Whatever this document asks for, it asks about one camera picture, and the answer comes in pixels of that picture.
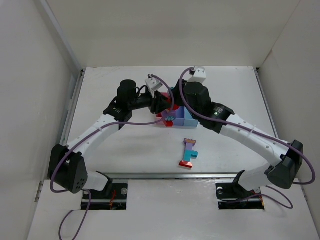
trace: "purple cable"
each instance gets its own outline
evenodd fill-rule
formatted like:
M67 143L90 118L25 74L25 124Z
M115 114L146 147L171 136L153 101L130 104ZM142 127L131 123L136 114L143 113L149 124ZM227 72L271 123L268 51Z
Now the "purple cable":
M174 95L171 91L171 88L168 86L168 84L162 80L160 77L156 76L156 75L151 75L151 77L158 79L160 82L163 83L163 85L168 89L169 94L171 96L171 109L170 111L172 111L174 109L174 105L175 105L175 100L174 100ZM160 123L162 121L162 119L157 120L157 121L153 121L153 122L111 122L108 123L104 126L101 127L101 129L105 129L111 125L118 125L118 124L124 124L124 125L136 125L136 126L146 126L146 125L153 125L153 124L157 124ZM50 189L53 193L59 194L59 193L65 193L68 190L55 190L54 189L54 182L55 182L55 178L57 176L57 173L60 169L60 167L62 166L62 164L67 160L67 158L69 157L69 155L76 150L81 144L83 144L85 141L87 141L89 138L91 138L92 136L94 136L95 134L99 133L100 129L97 129L96 131L90 133L88 136L86 136L84 139L82 139L81 141L79 141L73 148L71 148L65 155L64 157L61 159L61 161L58 163L58 165L56 166L55 170L53 171L52 177L51 177L51 182L50 182Z
M185 96L184 96L184 92L183 92L183 89L182 89L182 80L183 80L183 77L184 75L189 72L190 70L193 70L194 68L193 67L189 67L187 68L186 70L183 71L183 73L181 74L180 76L180 79L179 79L179 90L180 90L180 95L181 95L181 98L182 98L182 101L184 103L184 105L186 106L186 108L191 112L193 113L194 115L202 118L202 119L205 119L205 120L208 120L208 121L212 121L212 122L216 122L216 123L221 123L221 124L225 124L225 125L231 125L231 126L234 126L234 127L237 127L239 129L243 129L243 130L246 130L248 132L252 132L262 138L265 138L265 139L269 139L269 140L272 140L272 141L275 141L281 145L284 145L286 146L287 148L291 149L292 151L294 151L295 153L297 153L300 157L302 157L304 159L304 161L306 162L306 164L309 166L310 170L311 170L311 174L312 174L312 179L310 181L307 181L307 182L294 182L293 184L297 184L297 185L309 185L309 184L312 184L315 180L316 180L316 172L315 172L315 169L314 167L312 166L311 162L307 159L307 157L300 151L298 151L297 149L295 149L293 146L290 146L282 141L280 141L279 139L277 138L274 138L272 136L268 136L268 135L265 135L263 133L260 133L258 131L254 131L248 127L245 127L245 126L242 126L242 125L238 125L236 123L233 123L233 122L229 122L229 121L224 121L224 120L221 120L221 119L215 119L215 118L211 118L211 117L207 117L207 116L204 116L204 115L201 115L200 113L197 113L195 110L193 110L190 105L187 103L186 99L185 99Z
M175 105L175 100L174 100L174 95L171 91L171 88L168 86L168 84L162 80L160 77L156 76L156 75L151 75L153 78L156 78L158 79L160 82L163 83L163 85L168 89L169 91L169 94L171 96L171 108L170 108L170 111L172 111L174 109L174 105ZM124 125L136 125L136 126L146 126L146 125L152 125L152 124L157 124L157 123L160 123L162 121L162 119L160 120L157 120L157 121L153 121L153 122L111 122L111 123L108 123L104 126L101 127L101 129L105 129L111 125L117 125L117 124L124 124ZM67 192L68 190L55 190L54 189L54 181L55 181L55 178L57 176L57 173L60 169L60 167L62 166L62 164L67 160L68 156L74 151L76 150L81 144L83 144L85 141L87 141L89 138L91 138L93 135L97 134L98 132L100 132L100 129L97 129L96 131L92 132L91 134L89 134L88 136L86 136L84 139L82 139L80 142L78 142L73 148L71 148L65 155L64 157L61 159L61 161L58 163L58 165L56 166L53 174L52 174L52 177L51 177L51 182L50 182L50 189L53 193L56 193L56 194L59 194L59 193L64 193L64 192ZM75 240L76 237L78 236L81 228L82 228L82 225L84 224L84 221L86 219L86 216L88 214L88 211L89 211L89 208L90 208L90 204L91 204L91 200L92 200L92 196L91 196L91 192L89 190L83 190L83 191L86 191L88 194L89 194L89 201L88 201L88 206L86 207L86 210L84 212L84 216L82 218L82 221L80 223L80 226L75 234L75 236L73 237L72 240ZM60 227L59 227L59 240L63 240L62 237L61 237L61 229L62 229L62 226L65 222L65 220L67 219L67 217L73 212L74 210L71 210L70 212L67 213L67 215L65 215L65 217L63 218L61 224L60 224Z
M86 219L86 216L88 214L88 211L89 211L89 208L90 208L90 204L91 204L91 200L92 200L92 196L91 196L91 192L89 190L83 190L84 192L87 192L89 194L89 202L88 202L88 206L86 207L86 210L84 212L84 215L83 215L83 218L82 218L82 221L79 225L79 228L78 230L76 231L74 237L72 238L72 240L75 240L80 232L80 229L82 227L82 225L84 224L84 221ZM59 226L59 240L63 240L62 239L62 236L61 236L61 229L62 229L62 225L64 224L65 220L67 219L67 217L73 212L74 210L71 210L70 212L67 213L67 215L65 215L65 217L63 218L60 226Z
M284 205L283 203L279 202L278 200L275 200L273 197L268 196L268 195L265 195L265 194L263 194L263 193L254 194L254 195L248 196L248 197L246 197L246 198L242 198L242 199L238 199L238 200L234 200L234 201L227 201L227 203L228 203L228 204L236 204L236 203L243 202L243 201L245 201L245 200L252 199L252 198L254 198L254 197L266 197L266 198L268 198L268 199L271 199L271 200L274 201L275 203L277 203L277 204L285 207L286 209L293 209L293 208L294 208L294 205L292 204L292 202L290 201L290 199L289 199L286 195L284 195L282 192L280 192L279 190L277 190L277 189L275 189L275 188L273 188L273 187L271 187L271 186L265 186L265 187L268 188L268 189L272 189L272 190L276 191L278 194L280 194L281 196L283 196L283 197L289 202L290 206L286 206L286 205Z

